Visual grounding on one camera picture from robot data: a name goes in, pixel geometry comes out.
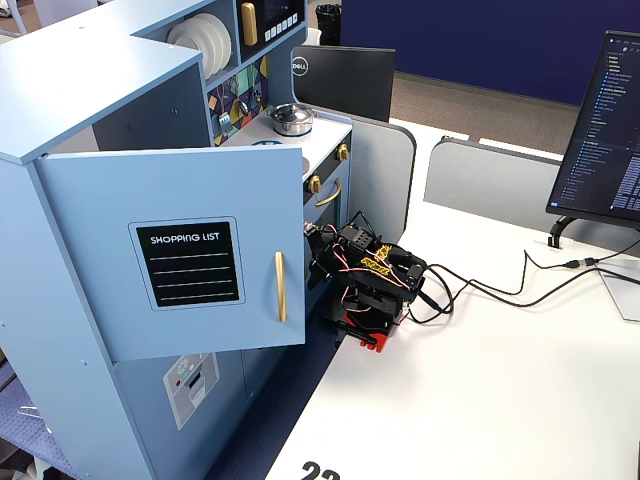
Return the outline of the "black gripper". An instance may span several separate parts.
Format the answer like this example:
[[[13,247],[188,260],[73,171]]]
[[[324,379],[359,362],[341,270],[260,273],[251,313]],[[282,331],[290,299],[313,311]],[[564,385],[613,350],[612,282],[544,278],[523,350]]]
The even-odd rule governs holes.
[[[335,226],[318,226],[305,221],[303,233],[311,251],[307,288],[313,290],[318,284],[342,273],[345,270],[345,262],[335,250],[339,239]]]

